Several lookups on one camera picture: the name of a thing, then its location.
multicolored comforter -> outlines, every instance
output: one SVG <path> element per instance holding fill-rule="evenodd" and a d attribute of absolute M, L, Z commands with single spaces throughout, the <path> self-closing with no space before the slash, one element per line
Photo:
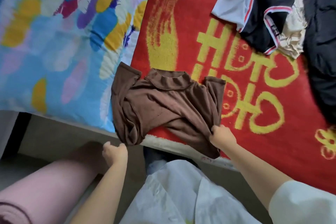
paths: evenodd
<path fill-rule="evenodd" d="M 0 0 L 0 109 L 114 132 L 111 85 L 147 0 Z"/>

red blanket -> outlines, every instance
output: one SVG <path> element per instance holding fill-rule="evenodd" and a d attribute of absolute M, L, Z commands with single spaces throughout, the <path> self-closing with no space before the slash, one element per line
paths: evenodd
<path fill-rule="evenodd" d="M 237 142 L 293 179 L 336 194 L 336 134 L 309 87 L 303 57 L 256 53 L 235 26 L 211 15 L 216 0 L 148 0 L 132 67 L 227 81 L 222 124 Z M 150 132 L 180 140 L 163 128 Z"/>

brown turtleneck top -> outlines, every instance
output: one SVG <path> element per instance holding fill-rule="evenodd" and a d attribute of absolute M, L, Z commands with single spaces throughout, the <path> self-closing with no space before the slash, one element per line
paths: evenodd
<path fill-rule="evenodd" d="M 225 81 L 207 76 L 200 85 L 186 72 L 159 69 L 140 76 L 123 62 L 115 74 L 112 113 L 120 140 L 140 144 L 149 130 L 164 126 L 200 153 L 219 157 L 209 136 L 212 126 L 221 123 Z"/>

person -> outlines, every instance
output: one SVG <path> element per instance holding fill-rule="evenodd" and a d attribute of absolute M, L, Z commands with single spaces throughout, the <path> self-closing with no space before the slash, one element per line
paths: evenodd
<path fill-rule="evenodd" d="M 297 182 L 237 144 L 230 129 L 213 127 L 210 142 L 241 172 L 274 224 L 336 223 L 336 196 Z M 188 159 L 171 160 L 144 148 L 147 179 L 120 223 L 260 223 L 229 192 Z M 112 224 L 124 183 L 127 148 L 107 142 L 110 166 L 71 224 Z"/>

person's left hand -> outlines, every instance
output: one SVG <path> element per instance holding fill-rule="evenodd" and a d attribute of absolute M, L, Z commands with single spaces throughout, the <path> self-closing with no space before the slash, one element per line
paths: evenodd
<path fill-rule="evenodd" d="M 126 145 L 122 143 L 117 147 L 111 145 L 110 142 L 106 142 L 103 145 L 103 157 L 109 167 L 119 161 L 127 163 L 128 152 Z"/>

